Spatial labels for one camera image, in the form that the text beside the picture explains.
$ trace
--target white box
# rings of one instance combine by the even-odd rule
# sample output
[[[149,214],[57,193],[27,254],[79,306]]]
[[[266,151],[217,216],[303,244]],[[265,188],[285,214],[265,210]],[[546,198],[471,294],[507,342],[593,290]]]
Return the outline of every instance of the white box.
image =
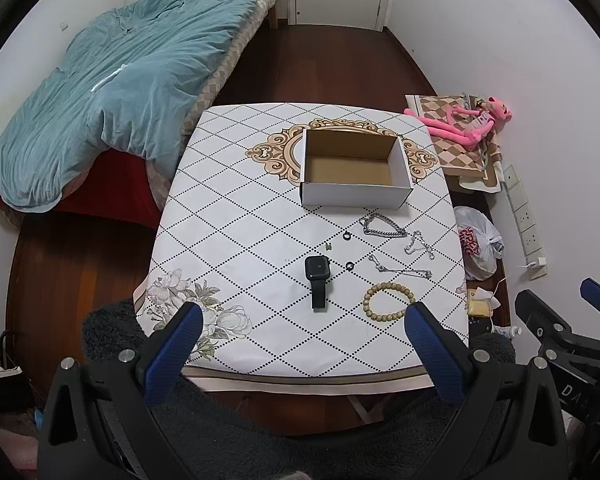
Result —
[[[302,205],[399,209],[413,189],[402,139],[351,130],[305,130]]]

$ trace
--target screw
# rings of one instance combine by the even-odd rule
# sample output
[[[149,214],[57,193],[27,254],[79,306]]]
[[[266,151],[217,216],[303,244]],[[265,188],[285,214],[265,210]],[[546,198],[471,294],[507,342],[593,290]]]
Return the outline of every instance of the screw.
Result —
[[[546,359],[540,356],[534,357],[534,364],[536,365],[536,368],[544,370],[546,368]]]
[[[68,370],[75,365],[75,359],[73,357],[65,357],[60,361],[60,367],[62,370]]]
[[[477,350],[474,352],[474,359],[475,359],[476,361],[478,361],[479,363],[485,363],[485,362],[487,362],[487,361],[488,361],[490,358],[491,358],[491,356],[489,355],[489,352],[487,352],[486,350],[482,350],[481,348],[480,348],[480,349],[477,349]]]
[[[128,363],[129,361],[133,361],[134,357],[136,357],[136,353],[127,348],[118,354],[118,361],[122,361],[123,363]]]

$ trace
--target ornate gold pattern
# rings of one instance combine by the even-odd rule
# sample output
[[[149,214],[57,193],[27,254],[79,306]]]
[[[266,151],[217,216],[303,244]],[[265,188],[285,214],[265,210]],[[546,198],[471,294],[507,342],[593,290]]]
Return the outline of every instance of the ornate gold pattern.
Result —
[[[427,176],[427,169],[433,168],[438,161],[437,156],[433,153],[423,150],[411,139],[404,139],[402,141],[404,145],[404,151],[407,153],[409,159],[409,171],[411,176],[417,182]]]
[[[256,144],[246,151],[246,156],[255,162],[264,164],[269,174],[276,174],[280,179],[286,178],[294,186],[300,186],[300,164],[294,156],[294,147],[302,137],[305,128],[312,130],[353,130],[373,132],[379,135],[397,137],[393,130],[379,127],[371,121],[344,121],[330,119],[314,119],[309,124],[294,124],[288,130],[271,134],[267,142]],[[404,150],[409,160],[411,176],[417,183],[427,176],[427,168],[432,168],[438,161],[433,153],[423,150],[410,139],[403,140]]]

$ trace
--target electrical outlet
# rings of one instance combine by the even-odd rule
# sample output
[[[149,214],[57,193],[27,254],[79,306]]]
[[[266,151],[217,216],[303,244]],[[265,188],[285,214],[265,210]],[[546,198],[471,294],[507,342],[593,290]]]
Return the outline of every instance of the electrical outlet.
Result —
[[[525,251],[525,256],[542,249],[536,226],[531,226],[529,229],[522,231],[520,237],[522,238],[522,248]]]
[[[504,170],[504,185],[507,186],[508,189],[511,189],[519,182],[520,179],[516,173],[516,168],[513,167],[513,164],[509,164],[509,167]]]
[[[532,225],[536,225],[536,220],[531,212],[531,207],[528,203],[518,209],[514,216],[516,217],[516,224],[518,224],[518,232],[521,233],[529,229]]]
[[[540,258],[544,258],[546,260],[546,256],[544,256],[544,251],[542,249],[538,249],[537,251],[532,252],[526,257],[526,264],[531,264],[533,262],[537,262]],[[546,275],[546,263],[542,267],[531,268],[528,267],[526,270],[527,275],[530,280],[535,280],[536,278],[541,278]]]
[[[513,211],[517,211],[529,202],[526,198],[525,188],[522,187],[522,182],[517,183],[510,189],[507,187],[507,194],[509,195],[509,202],[511,202]]]

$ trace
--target bead bracelet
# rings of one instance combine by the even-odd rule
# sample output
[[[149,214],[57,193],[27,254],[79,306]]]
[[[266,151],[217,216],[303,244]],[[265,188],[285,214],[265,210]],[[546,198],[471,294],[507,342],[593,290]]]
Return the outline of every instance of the bead bracelet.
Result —
[[[407,298],[409,298],[409,303],[415,303],[416,298],[407,287],[401,285],[400,283],[389,283],[382,282],[377,285],[372,286],[365,294],[365,299],[362,301],[362,310],[365,311],[366,316],[370,317],[373,321],[394,321],[396,319],[400,319],[404,317],[404,313],[406,309],[399,310],[398,312],[394,312],[392,314],[376,314],[371,307],[369,307],[369,300],[371,297],[378,292],[379,290],[396,290],[397,292],[403,293]]]

